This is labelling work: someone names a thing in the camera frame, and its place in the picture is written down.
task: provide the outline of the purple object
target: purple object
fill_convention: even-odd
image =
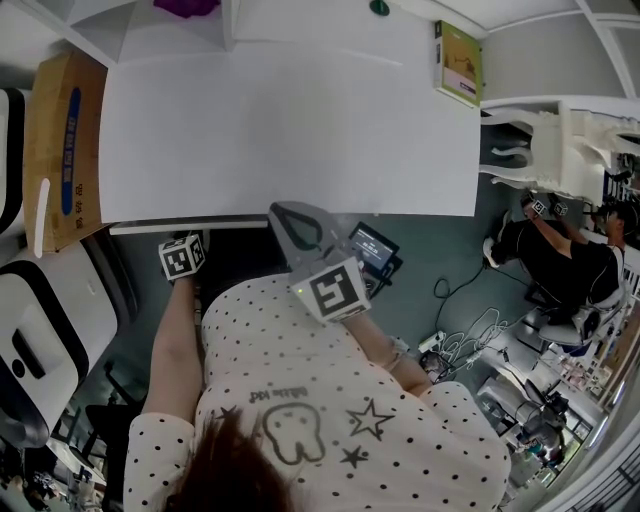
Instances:
[[[220,0],[153,0],[153,5],[186,19],[211,14]]]

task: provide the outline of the tooth cartoon print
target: tooth cartoon print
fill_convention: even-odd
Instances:
[[[262,417],[262,428],[284,464],[319,462],[325,456],[320,415],[310,405],[290,403],[272,407]]]

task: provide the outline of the green button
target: green button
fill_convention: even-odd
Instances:
[[[369,8],[375,12],[378,16],[389,16],[391,10],[384,0],[372,0],[369,4]]]

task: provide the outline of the white polka dot shirt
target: white polka dot shirt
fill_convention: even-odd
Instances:
[[[295,482],[305,512],[495,510],[508,450],[458,383],[407,394],[367,361],[342,325],[321,325],[286,276],[247,281],[217,298],[202,322],[206,389],[195,427],[162,414],[129,433],[125,510],[159,510],[199,433],[242,410],[265,457]]]

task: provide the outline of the book cover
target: book cover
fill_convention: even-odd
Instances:
[[[482,54],[480,44],[446,21],[435,24],[436,89],[479,107],[482,101]]]

